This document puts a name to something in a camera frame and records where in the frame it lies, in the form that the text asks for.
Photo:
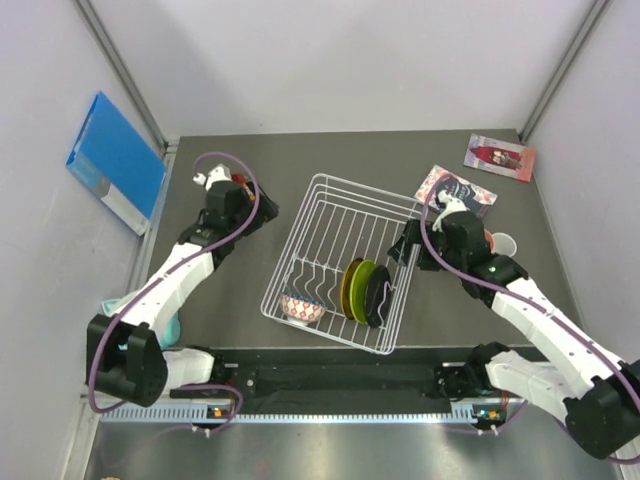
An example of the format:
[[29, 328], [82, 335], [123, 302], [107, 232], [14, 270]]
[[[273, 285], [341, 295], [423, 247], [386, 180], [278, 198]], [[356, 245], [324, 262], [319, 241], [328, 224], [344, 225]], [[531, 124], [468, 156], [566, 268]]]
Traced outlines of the black plate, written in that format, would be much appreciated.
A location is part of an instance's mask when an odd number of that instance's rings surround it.
[[379, 328], [389, 315], [392, 302], [391, 276], [384, 265], [377, 265], [368, 277], [365, 289], [364, 314], [371, 328]]

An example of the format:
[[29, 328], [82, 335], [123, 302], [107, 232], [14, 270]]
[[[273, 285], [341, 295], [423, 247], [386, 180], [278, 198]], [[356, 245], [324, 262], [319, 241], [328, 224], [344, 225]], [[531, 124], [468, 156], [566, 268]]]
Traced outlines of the pink plastic cup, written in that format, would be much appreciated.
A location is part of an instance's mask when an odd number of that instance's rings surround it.
[[494, 240], [494, 236], [491, 232], [489, 232], [488, 230], [484, 230], [484, 234], [485, 234], [485, 239], [489, 244], [490, 247], [490, 251], [492, 253], [496, 252], [496, 247], [495, 247], [495, 240]]

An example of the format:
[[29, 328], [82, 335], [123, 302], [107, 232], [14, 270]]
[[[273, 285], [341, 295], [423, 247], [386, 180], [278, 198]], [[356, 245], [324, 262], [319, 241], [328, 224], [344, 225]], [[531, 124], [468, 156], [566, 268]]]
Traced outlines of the white wire dish rack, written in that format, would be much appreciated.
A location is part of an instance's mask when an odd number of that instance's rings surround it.
[[[421, 212], [421, 204], [412, 197], [327, 174], [314, 175], [261, 301], [261, 313], [369, 353], [391, 354], [413, 272], [397, 264], [388, 251], [406, 223]], [[390, 273], [390, 312], [378, 328], [348, 319], [341, 307], [342, 279], [356, 258], [383, 265]], [[285, 294], [314, 301], [326, 311], [305, 325], [283, 312]]]

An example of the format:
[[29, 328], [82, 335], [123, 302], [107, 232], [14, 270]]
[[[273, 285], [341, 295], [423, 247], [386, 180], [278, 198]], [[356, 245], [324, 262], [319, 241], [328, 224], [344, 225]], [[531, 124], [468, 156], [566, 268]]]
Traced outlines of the red plate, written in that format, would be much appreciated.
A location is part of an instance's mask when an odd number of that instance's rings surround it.
[[232, 174], [231, 178], [234, 182], [242, 185], [242, 186], [246, 186], [247, 185], [247, 178], [242, 175], [242, 174]]

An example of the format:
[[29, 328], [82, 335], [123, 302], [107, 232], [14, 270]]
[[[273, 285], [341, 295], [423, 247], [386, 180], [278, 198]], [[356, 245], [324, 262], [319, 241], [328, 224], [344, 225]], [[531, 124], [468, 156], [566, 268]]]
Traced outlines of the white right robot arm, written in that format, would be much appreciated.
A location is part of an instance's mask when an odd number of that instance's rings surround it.
[[522, 333], [548, 360], [541, 367], [493, 342], [465, 364], [467, 384], [487, 396], [513, 393], [551, 415], [587, 454], [606, 459], [639, 437], [639, 364], [599, 346], [567, 319], [515, 260], [491, 250], [470, 211], [408, 221], [389, 256], [406, 266], [413, 247], [424, 271], [445, 270]]

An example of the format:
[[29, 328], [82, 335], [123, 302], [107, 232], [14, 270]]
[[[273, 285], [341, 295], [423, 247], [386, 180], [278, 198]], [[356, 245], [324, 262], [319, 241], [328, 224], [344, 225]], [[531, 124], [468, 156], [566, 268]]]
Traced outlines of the teal object behind arm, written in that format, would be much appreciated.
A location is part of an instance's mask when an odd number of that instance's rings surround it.
[[[108, 299], [102, 302], [102, 313], [108, 317], [111, 317], [116, 313], [116, 310], [120, 307], [123, 299]], [[179, 320], [179, 314], [175, 313], [169, 320], [166, 328], [159, 340], [159, 346], [162, 350], [167, 350], [173, 347], [180, 339], [181, 336], [181, 322]]]

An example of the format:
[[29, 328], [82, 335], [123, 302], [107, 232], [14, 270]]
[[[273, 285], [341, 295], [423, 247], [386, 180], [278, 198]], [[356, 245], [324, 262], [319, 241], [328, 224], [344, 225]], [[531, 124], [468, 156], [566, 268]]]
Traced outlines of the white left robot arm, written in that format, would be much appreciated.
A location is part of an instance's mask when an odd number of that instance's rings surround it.
[[214, 354], [198, 347], [165, 349], [160, 341], [174, 315], [233, 252], [236, 241], [278, 214], [278, 205], [259, 185], [215, 182], [207, 191], [205, 207], [156, 273], [112, 314], [98, 314], [89, 322], [89, 389], [141, 407], [190, 385], [205, 396], [220, 394], [227, 374], [215, 365]]

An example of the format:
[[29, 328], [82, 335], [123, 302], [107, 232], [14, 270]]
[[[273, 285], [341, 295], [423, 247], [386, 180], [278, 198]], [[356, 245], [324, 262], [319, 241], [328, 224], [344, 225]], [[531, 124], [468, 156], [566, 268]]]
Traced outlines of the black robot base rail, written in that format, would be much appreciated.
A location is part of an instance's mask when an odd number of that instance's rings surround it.
[[388, 355], [347, 347], [209, 349], [207, 380], [256, 398], [288, 391], [402, 391], [462, 400], [495, 393], [465, 367], [469, 347], [401, 347]]

